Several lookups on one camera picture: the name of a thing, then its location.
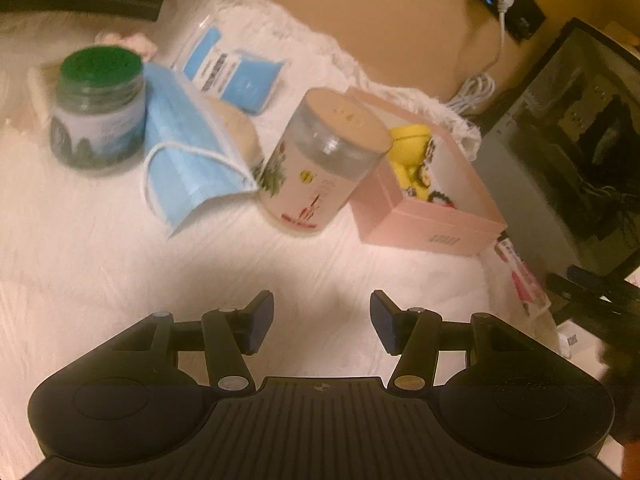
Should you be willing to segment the blue surgical face mask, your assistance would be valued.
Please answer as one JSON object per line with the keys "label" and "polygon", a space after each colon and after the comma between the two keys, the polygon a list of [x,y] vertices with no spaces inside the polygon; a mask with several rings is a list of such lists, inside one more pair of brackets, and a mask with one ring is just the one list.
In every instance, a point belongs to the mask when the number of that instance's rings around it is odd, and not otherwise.
{"label": "blue surgical face mask", "polygon": [[141,192],[173,233],[209,200],[258,190],[250,166],[203,93],[185,76],[145,64]]}

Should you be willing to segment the beige round pouch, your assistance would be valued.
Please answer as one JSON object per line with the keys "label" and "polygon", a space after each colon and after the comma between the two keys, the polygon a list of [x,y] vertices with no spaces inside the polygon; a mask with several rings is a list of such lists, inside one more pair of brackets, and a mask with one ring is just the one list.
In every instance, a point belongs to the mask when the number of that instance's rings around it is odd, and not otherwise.
{"label": "beige round pouch", "polygon": [[236,106],[215,98],[206,98],[214,114],[231,136],[242,159],[258,181],[265,156],[259,143],[254,122]]}

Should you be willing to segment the white textured towel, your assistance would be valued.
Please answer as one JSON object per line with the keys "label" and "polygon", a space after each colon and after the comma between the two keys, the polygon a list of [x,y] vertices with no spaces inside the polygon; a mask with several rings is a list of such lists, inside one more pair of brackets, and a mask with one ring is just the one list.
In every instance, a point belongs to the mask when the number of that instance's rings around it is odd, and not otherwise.
{"label": "white textured towel", "polygon": [[1,18],[1,474],[18,479],[41,458],[27,421],[34,389],[52,373],[155,311],[196,320],[239,307],[268,289],[276,317],[255,377],[386,376],[394,366],[369,321],[369,297],[453,321],[488,311],[551,348],[549,313],[526,314],[509,275],[489,252],[456,257],[366,245],[343,209],[320,234],[278,229],[251,197],[210,203],[177,233],[141,194],[131,159],[107,174],[61,165],[47,133],[29,128],[30,68],[88,46],[99,32],[145,32],[172,62],[203,18],[235,47],[285,62],[255,119],[270,152],[304,92],[358,87],[444,127],[468,150],[474,130],[415,88],[371,80],[331,37],[268,0],[165,0],[145,23],[87,13],[6,13]]}

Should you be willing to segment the black computer case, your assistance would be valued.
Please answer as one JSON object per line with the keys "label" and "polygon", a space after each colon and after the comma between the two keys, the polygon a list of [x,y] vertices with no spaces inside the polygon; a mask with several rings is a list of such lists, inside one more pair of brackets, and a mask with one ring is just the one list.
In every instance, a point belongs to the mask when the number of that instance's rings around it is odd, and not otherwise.
{"label": "black computer case", "polygon": [[574,18],[482,129],[473,166],[538,280],[638,250],[638,56]]}

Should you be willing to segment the green lid glass jar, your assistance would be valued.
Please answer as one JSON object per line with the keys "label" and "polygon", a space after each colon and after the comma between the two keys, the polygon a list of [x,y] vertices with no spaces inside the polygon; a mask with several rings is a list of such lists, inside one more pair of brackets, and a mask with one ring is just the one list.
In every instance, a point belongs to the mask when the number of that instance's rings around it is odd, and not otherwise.
{"label": "green lid glass jar", "polygon": [[102,170],[140,150],[145,80],[137,53],[95,46],[69,55],[54,89],[50,147],[64,165]]}

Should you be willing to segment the clear jar beige lid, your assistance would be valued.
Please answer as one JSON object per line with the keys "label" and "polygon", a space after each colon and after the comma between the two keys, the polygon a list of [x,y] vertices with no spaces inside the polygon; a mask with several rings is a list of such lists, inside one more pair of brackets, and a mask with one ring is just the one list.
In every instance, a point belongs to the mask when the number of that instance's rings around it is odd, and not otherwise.
{"label": "clear jar beige lid", "polygon": [[262,170],[259,203],[285,229],[320,232],[391,146],[386,125],[367,107],[311,88]]}

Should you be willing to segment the blue white mask packet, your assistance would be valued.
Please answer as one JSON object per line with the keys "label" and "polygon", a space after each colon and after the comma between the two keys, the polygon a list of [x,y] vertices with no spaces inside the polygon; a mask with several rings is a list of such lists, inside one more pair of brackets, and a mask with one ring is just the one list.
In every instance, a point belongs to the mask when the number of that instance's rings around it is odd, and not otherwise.
{"label": "blue white mask packet", "polygon": [[170,67],[206,96],[258,115],[276,91],[285,62],[228,47],[209,15],[178,50]]}

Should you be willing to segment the yellow minion plush toy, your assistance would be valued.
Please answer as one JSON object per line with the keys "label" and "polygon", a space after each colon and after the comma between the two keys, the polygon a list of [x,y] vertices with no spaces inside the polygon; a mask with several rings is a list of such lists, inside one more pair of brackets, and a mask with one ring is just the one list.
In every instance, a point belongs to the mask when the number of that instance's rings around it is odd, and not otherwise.
{"label": "yellow minion plush toy", "polygon": [[430,166],[436,144],[427,125],[408,125],[390,129],[393,145],[387,159],[405,196],[454,208],[454,202],[444,192],[434,188]]}

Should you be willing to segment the pink cardboard box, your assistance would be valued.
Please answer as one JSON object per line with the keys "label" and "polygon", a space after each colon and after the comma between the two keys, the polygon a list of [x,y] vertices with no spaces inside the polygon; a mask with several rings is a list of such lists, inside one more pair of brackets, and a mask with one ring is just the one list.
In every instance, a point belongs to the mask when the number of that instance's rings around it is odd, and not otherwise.
{"label": "pink cardboard box", "polygon": [[506,222],[454,139],[377,96],[347,94],[381,118],[393,140],[350,199],[360,240],[458,256],[495,244]]}

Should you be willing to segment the pink tissue packet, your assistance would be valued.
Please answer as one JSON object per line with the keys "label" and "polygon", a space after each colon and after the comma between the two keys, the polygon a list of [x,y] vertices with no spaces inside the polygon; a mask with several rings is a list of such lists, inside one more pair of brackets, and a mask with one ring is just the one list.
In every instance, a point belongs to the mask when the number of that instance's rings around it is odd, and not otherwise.
{"label": "pink tissue packet", "polygon": [[502,233],[496,241],[494,252],[508,270],[526,315],[529,318],[538,318],[546,312],[551,306],[547,293],[529,270],[506,233]]}

